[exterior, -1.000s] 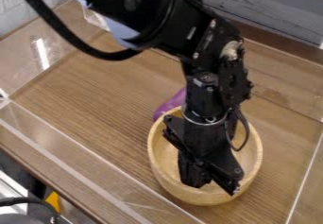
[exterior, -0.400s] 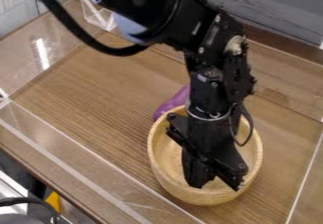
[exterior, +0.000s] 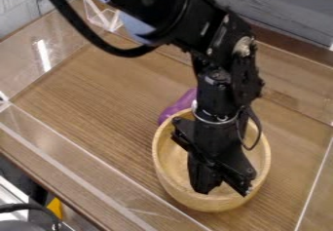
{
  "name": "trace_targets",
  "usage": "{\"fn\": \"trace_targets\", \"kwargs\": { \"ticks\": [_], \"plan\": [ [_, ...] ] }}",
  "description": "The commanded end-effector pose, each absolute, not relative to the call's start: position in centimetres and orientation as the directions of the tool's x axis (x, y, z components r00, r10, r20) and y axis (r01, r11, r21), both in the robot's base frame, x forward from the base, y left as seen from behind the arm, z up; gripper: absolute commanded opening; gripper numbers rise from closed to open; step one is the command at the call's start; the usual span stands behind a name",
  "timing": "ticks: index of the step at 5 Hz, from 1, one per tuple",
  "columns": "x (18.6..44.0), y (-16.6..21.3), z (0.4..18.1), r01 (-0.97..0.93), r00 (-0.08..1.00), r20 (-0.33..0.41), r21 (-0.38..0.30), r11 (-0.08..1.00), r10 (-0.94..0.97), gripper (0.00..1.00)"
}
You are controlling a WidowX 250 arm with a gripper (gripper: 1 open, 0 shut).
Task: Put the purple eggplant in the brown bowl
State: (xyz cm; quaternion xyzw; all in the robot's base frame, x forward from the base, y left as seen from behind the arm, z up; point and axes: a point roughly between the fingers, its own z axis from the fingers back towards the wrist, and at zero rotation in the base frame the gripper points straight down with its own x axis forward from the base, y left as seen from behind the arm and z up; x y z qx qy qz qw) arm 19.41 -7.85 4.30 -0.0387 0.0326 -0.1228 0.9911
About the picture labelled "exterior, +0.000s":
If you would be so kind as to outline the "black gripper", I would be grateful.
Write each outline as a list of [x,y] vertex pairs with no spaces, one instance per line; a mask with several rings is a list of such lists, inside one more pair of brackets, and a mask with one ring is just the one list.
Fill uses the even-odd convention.
[[172,139],[188,152],[190,186],[208,194],[224,181],[242,196],[252,191],[256,169],[242,150],[249,114],[230,123],[206,124],[198,119],[172,119]]

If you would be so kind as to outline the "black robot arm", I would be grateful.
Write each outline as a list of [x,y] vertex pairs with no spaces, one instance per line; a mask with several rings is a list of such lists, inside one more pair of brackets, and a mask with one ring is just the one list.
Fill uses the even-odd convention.
[[206,194],[226,183],[246,196],[256,179],[245,152],[248,122],[258,119],[250,103],[264,81],[256,66],[256,43],[246,21],[216,0],[100,0],[122,13],[122,23],[140,45],[108,44],[66,0],[49,0],[74,30],[104,52],[136,58],[162,45],[192,56],[196,77],[193,118],[172,118],[172,139],[188,152],[190,186]]

